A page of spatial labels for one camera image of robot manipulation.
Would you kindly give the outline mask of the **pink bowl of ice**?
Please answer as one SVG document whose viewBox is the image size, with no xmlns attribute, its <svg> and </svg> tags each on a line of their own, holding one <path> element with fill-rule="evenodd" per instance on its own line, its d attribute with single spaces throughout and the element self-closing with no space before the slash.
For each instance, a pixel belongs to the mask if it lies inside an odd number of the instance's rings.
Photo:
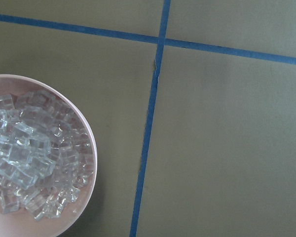
<svg viewBox="0 0 296 237">
<path fill-rule="evenodd" d="M 0 74 L 0 237 L 57 237 L 86 209 L 97 146 L 81 111 L 56 89 Z"/>
</svg>

